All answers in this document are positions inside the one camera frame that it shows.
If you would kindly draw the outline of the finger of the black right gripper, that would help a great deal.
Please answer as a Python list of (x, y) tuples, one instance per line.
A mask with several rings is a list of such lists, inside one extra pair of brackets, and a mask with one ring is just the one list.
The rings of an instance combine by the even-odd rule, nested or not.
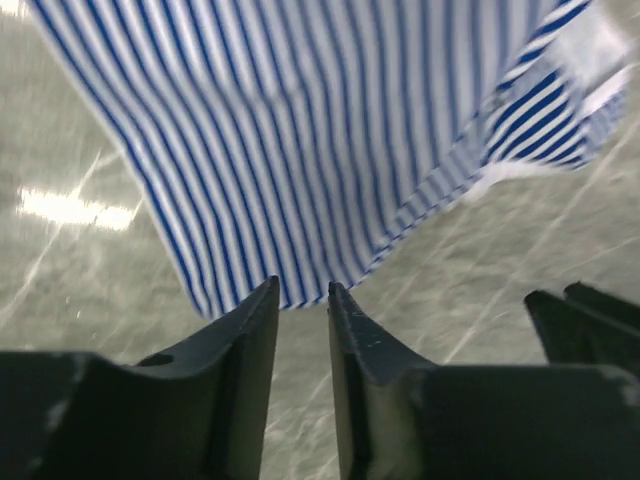
[(639, 329), (577, 305), (564, 296), (535, 290), (524, 305), (551, 363), (637, 365)]
[(581, 282), (564, 289), (567, 300), (619, 323), (639, 329), (639, 306), (610, 293), (600, 291)]

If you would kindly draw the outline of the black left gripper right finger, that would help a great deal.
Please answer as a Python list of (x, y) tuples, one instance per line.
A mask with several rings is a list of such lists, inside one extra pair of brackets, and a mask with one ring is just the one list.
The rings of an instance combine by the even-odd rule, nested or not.
[(439, 365), (329, 287), (344, 479), (635, 479), (639, 363)]

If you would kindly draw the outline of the blue white striped tank top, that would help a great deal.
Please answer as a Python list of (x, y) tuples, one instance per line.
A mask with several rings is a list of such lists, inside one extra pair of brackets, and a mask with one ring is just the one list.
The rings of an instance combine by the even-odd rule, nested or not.
[(601, 1), (33, 1), (120, 144), (196, 311), (360, 283), (424, 220), (577, 170), (631, 38)]

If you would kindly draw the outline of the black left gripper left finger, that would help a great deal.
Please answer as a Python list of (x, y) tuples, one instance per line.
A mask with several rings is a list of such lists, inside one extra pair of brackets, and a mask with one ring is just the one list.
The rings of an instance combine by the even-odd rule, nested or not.
[(91, 352), (1, 355), (5, 479), (256, 479), (279, 282), (135, 365)]

